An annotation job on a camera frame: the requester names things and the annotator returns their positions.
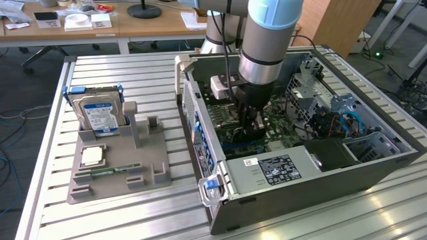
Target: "white cable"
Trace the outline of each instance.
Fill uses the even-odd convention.
[[[24,117],[24,114],[28,114],[33,110],[51,108],[51,107],[52,107],[52,104],[51,105],[36,106],[33,108],[29,108],[29,109],[25,109],[24,111],[21,111],[19,115],[15,115],[15,116],[1,116],[0,115],[0,118],[3,118],[3,119],[16,119],[16,118],[20,117],[21,119],[28,119],[28,120],[31,120],[31,119],[43,119],[43,118],[48,117],[49,115],[47,114],[47,115],[43,115],[43,116]]]
[[[97,3],[111,3],[112,1],[96,1]],[[121,0],[120,2],[128,2],[128,3],[140,3],[141,1],[140,0]],[[155,5],[160,5],[160,6],[165,6],[168,8],[172,8],[172,9],[177,9],[177,10],[183,10],[183,11],[189,11],[192,10],[192,8],[181,8],[181,7],[177,7],[177,6],[172,6],[169,4],[165,4],[165,3],[160,3],[160,2],[155,2],[155,1],[145,1],[145,3],[148,4],[155,4]]]

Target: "desk lamp base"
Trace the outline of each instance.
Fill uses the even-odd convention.
[[[153,19],[160,16],[161,9],[153,5],[144,4],[144,8],[140,4],[129,6],[127,13],[139,19]]]

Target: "gray floor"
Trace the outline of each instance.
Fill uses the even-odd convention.
[[[370,34],[376,30],[384,15],[372,18],[366,28]],[[391,29],[398,25],[398,21],[392,22],[386,29],[386,33],[382,39],[376,42],[372,52],[382,48],[383,40],[386,39]],[[391,65],[395,70],[402,73],[403,77],[408,77],[412,73],[412,69],[407,67],[407,64],[423,48],[427,43],[427,35],[418,32],[412,28],[408,28],[404,35],[398,40],[392,50],[395,55],[384,54],[382,62]],[[192,47],[199,47],[201,41],[189,41]],[[167,52],[185,50],[183,42],[177,41],[163,41],[159,42],[157,50],[151,49],[149,43],[143,45],[135,45],[136,48],[148,52]],[[133,49],[132,52],[141,52],[139,49]],[[35,53],[40,48],[31,47],[29,53]],[[64,50],[76,56],[84,55],[107,55],[119,54],[119,47],[116,44],[100,44],[100,51],[95,51],[92,46],[65,46]],[[53,100],[53,92],[57,86],[57,79],[63,66],[63,56],[57,52],[51,52],[39,61],[36,61],[31,67],[35,69],[35,74],[27,76],[21,72],[20,64],[27,59],[29,54],[19,52],[17,48],[11,48],[7,55],[0,57],[0,112],[7,110],[24,110],[40,105],[48,105]],[[366,74],[371,70],[375,70],[380,65],[375,62],[366,60],[359,54],[348,56],[347,61],[355,67],[362,74]],[[387,74],[387,69],[378,71],[370,75],[371,81],[382,88],[391,91],[396,91],[400,85],[400,80],[396,76]],[[419,80],[427,80],[427,69],[424,69]],[[40,110],[31,116],[39,116],[48,113],[48,109]],[[21,119],[8,121],[9,123],[20,123]],[[39,148],[43,140],[44,130],[47,125],[47,118],[28,120],[25,123],[25,134],[23,139],[8,149],[4,150],[8,158],[15,164],[17,175],[21,184],[23,200],[15,206],[12,212],[0,216],[0,240],[15,239],[16,228],[21,216],[20,209],[24,206],[24,199],[31,183],[31,177],[33,174],[33,167],[36,164]],[[0,141],[4,137],[15,130],[15,127],[0,124]],[[5,171],[0,171],[0,181],[5,177]],[[11,177],[3,187],[0,187],[0,209],[7,208],[15,201],[17,194],[16,183]]]

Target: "blue cable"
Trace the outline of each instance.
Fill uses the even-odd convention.
[[[21,133],[20,133],[20,136],[17,137],[17,139],[16,139],[13,142],[11,142],[8,145],[5,145],[4,147],[0,147],[0,149],[7,149],[7,148],[9,148],[13,144],[16,144],[16,142],[17,142],[19,140],[21,140],[21,138],[23,138],[23,136],[24,136],[24,133],[25,133],[25,127],[24,127],[24,125],[21,125],[21,124],[17,124],[17,123],[7,123],[7,122],[4,122],[4,121],[0,121],[0,124],[9,125],[9,126],[19,126],[19,127],[21,128]]]
[[[348,127],[346,126],[344,124],[344,115],[348,114],[348,115],[352,115],[355,117],[355,119],[358,120],[358,124],[362,126],[362,134],[364,135],[366,134],[366,128],[363,127],[363,122],[360,120],[360,117],[358,115],[358,113],[355,113],[354,111],[344,111],[342,114],[340,114],[340,119],[339,121],[343,123],[342,124],[342,127],[344,128],[344,130],[347,132],[351,132],[351,130],[348,129]]]
[[[5,164],[8,164],[8,167],[12,169],[12,173],[13,173],[13,177],[15,177],[15,181],[16,181],[16,185],[17,185],[17,197],[16,197],[16,200],[12,203],[12,205],[3,212],[0,212],[0,217],[1,217],[15,207],[15,205],[21,200],[23,191],[21,191],[20,179],[19,179],[19,176],[16,174],[16,169],[15,169],[13,163],[9,162],[9,160],[7,160],[4,157],[0,157],[0,159],[5,162]]]

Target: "aluminum slotted surface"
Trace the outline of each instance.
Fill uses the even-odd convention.
[[[55,240],[426,239],[426,156],[364,192],[211,236],[175,102],[173,58],[177,54],[183,52],[79,57],[68,74],[71,86],[101,87],[121,82],[125,100],[137,103],[137,119],[159,116],[167,139],[171,186],[75,205],[65,203],[79,122],[71,107],[60,100],[36,204],[31,212],[25,212],[33,216],[29,222],[20,223],[19,229],[27,233],[19,236]],[[343,60],[334,56],[327,59],[427,146],[426,129]],[[323,74],[324,82],[336,93],[346,93],[348,90],[335,76],[327,70]]]

